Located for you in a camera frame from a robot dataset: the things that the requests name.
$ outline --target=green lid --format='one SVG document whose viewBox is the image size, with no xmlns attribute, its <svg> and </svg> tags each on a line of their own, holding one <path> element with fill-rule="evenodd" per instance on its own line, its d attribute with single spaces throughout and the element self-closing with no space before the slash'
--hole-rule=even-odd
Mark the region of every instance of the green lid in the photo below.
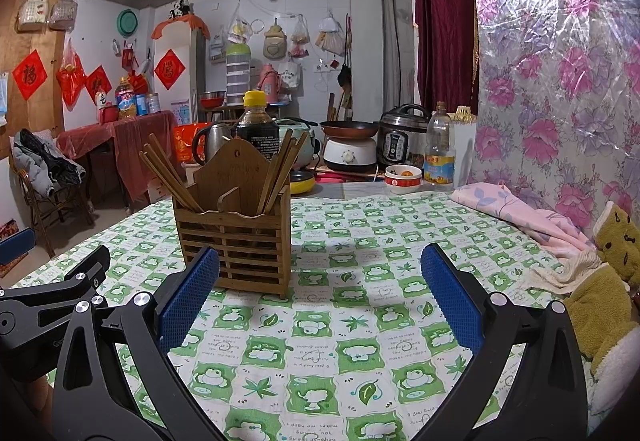
<svg viewBox="0 0 640 441">
<path fill-rule="evenodd" d="M 226 46 L 226 55 L 251 55 L 251 48 L 247 44 L 229 44 Z"/>
<path fill-rule="evenodd" d="M 116 28 L 118 33 L 124 38 L 129 38 L 136 33 L 138 27 L 138 18 L 131 10 L 122 10 L 116 20 Z"/>
</svg>

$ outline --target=blue can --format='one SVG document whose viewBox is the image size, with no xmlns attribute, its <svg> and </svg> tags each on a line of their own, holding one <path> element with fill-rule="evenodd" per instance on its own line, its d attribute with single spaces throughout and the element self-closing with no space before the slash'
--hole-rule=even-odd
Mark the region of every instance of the blue can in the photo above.
<svg viewBox="0 0 640 441">
<path fill-rule="evenodd" d="M 138 109 L 138 116 L 148 114 L 148 111 L 146 110 L 145 95 L 136 95 L 136 107 Z"/>
</svg>

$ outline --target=wooden door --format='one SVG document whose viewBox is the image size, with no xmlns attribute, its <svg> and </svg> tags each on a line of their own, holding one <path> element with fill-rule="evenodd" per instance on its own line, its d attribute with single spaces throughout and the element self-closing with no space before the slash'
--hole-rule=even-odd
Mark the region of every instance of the wooden door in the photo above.
<svg viewBox="0 0 640 441">
<path fill-rule="evenodd" d="M 50 129 L 53 136 L 65 130 L 62 93 L 56 79 L 65 43 L 63 31 L 47 29 L 41 33 L 16 31 L 20 6 L 25 0 L 0 0 L 0 72 L 8 72 L 7 125 L 0 128 L 0 160 L 9 153 L 9 136 L 20 129 L 32 132 Z M 49 9 L 58 0 L 48 0 Z M 24 100 L 11 71 L 34 49 L 47 71 L 46 81 Z"/>
</svg>

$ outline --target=red and white bowl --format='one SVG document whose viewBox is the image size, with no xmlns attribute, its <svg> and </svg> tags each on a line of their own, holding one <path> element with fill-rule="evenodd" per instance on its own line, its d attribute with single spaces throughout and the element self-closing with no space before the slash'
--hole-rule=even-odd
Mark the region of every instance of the red and white bowl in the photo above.
<svg viewBox="0 0 640 441">
<path fill-rule="evenodd" d="M 411 176 L 402 176 L 402 172 L 409 171 Z M 410 194 L 420 188 L 422 170 L 412 165 L 392 165 L 385 169 L 385 183 L 394 194 Z"/>
</svg>

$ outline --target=white bottle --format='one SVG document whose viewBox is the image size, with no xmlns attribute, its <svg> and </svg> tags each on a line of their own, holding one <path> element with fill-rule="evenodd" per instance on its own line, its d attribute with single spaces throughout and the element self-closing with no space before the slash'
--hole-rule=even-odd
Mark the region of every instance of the white bottle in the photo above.
<svg viewBox="0 0 640 441">
<path fill-rule="evenodd" d="M 453 190 L 456 150 L 452 130 L 447 108 L 444 102 L 438 102 L 427 126 L 427 147 L 424 150 L 424 179 L 432 190 Z"/>
</svg>

